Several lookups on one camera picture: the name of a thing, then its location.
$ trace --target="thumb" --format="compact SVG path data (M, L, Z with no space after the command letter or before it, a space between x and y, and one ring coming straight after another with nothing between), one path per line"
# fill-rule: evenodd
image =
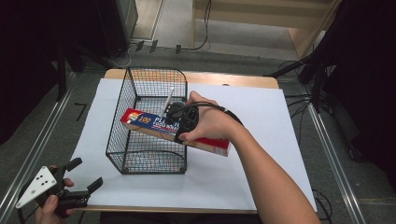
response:
M178 139L180 139L181 141L188 141L188 142L191 142L191 141L194 141L195 139L197 139L198 138L198 134L197 134L197 132L195 131L195 130L192 130L191 132L189 132L189 133L181 133L179 136L178 136Z
M50 195L43 206L43 217L55 212L58 206L58 197L55 195Z

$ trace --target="white paper sheet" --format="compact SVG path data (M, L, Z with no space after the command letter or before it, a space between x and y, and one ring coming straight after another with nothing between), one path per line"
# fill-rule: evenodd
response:
M89 205L256 210L240 160L188 148L184 175L121 175L106 157L121 80L103 78L73 158L82 164L66 174L83 190L101 176L104 185ZM230 109L285 169L316 209L282 90L189 84Z

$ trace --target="black cable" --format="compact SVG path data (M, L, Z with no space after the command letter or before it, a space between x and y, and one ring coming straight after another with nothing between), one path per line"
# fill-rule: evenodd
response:
M312 94L285 95L285 98L312 97Z
M203 102L195 102L195 103L190 104L190 105L183 105L182 107L180 107L180 108L178 108L178 109L176 109L176 110L174 110L174 111L172 111L172 112L170 112L170 113L168 112L168 113L166 114L166 117L172 118L172 116L175 115L177 112L179 112L179 111L184 111L184 110L187 109L187 108L195 107L195 106L197 106L197 107L198 107L198 106L210 106L210 107L214 107L214 108L216 108L216 109L218 109L218 110L224 112L225 114L229 115L231 118L233 118L234 120L236 120L237 122L239 122L240 124L243 125L242 121L241 121L233 112L231 112L230 110L228 110L228 109L225 108L224 106L215 105L215 104L212 104L212 103L210 103L210 102L205 102L205 101L203 101Z
M303 112L302 109L304 109L304 108L306 107L306 104L310 104L310 103L305 103L305 104L303 104L302 106L300 106L300 107L294 112L294 114L292 114L292 115L290 116L290 118L292 119L292 118L294 118L294 116L296 116L296 115L302 113L302 112Z
M297 63L297 62L300 62L301 64L303 64L301 61L285 61L285 62L281 63L281 64L277 67L277 71L280 71L280 67L281 67L283 64L285 64L285 63ZM295 69L293 69L293 71L294 71L295 74L297 74L297 76L300 75Z
M84 218L84 215L85 215L85 211L83 211L83 212L81 213L81 216L79 216L78 224L81 224L82 219Z
M172 111L171 113L168 113L166 116L171 117L172 115L176 114L179 111L182 111L182 110L185 110L187 108L194 107L194 106L211 106L211 107L215 107L218 110L221 110L222 112L226 111L226 108L223 107L223 106L215 105L215 104L212 104L212 103L209 103L209 102L195 102L194 104L184 105L181 108L178 108L178 109Z
M330 203L330 200L329 200L326 196L324 196L324 194L321 193L320 191L318 191L318 190L316 190L316 189L312 189L312 191L314 191L314 192L317 193L318 197L315 197L315 196L314 196L315 201L320 205L320 207L322 208L322 210L323 210L323 212L324 212L324 214L325 214L325 216L326 216L326 217L320 217L319 219L320 219L320 220L328 220L329 223L332 224L332 219L331 219L331 217L332 217L332 204ZM326 202L329 204L330 213L327 211L325 205L324 205L323 202L320 200L319 196L323 197L323 198L326 200Z
M298 141L297 141L298 146L300 146L300 143L301 143L301 130L302 130L302 127L303 127L304 112L308 108L309 104L310 103L305 103L305 107L303 109L303 112L301 113L300 128L299 128Z
M288 104L288 107L290 107L291 105L296 105L296 104L298 104L298 103L300 103L300 102L308 102L308 103L310 103L311 100L312 100L311 98L303 99L303 100L298 100L298 101L295 101L295 102L293 102L293 103Z
M198 48L195 49L188 49L188 50L198 50L201 49L204 44L207 41L207 34L208 34L208 24L209 24L209 16L210 16L210 8L212 8L212 0L207 1L207 5L206 5L206 10L205 10L205 15L204 15L204 23L205 23L205 31L206 31L206 37L204 42L202 43L202 45Z

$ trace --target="red box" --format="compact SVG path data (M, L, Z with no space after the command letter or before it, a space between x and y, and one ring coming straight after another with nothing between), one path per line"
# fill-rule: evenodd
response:
M161 139L174 142L178 130L178 123L168 125L165 117L128 108L121 120L122 124L131 131L145 133ZM230 141L228 139L199 138L192 142L183 142L183 145L196 147L221 156L228 156Z

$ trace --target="wire basket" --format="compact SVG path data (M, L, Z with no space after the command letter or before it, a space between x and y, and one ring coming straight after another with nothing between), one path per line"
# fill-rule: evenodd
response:
M127 108L161 114L170 88L174 88L172 103L187 101L187 80L182 72L173 68L126 69L106 148L107 157L123 175L187 171L186 146L130 131L120 122Z

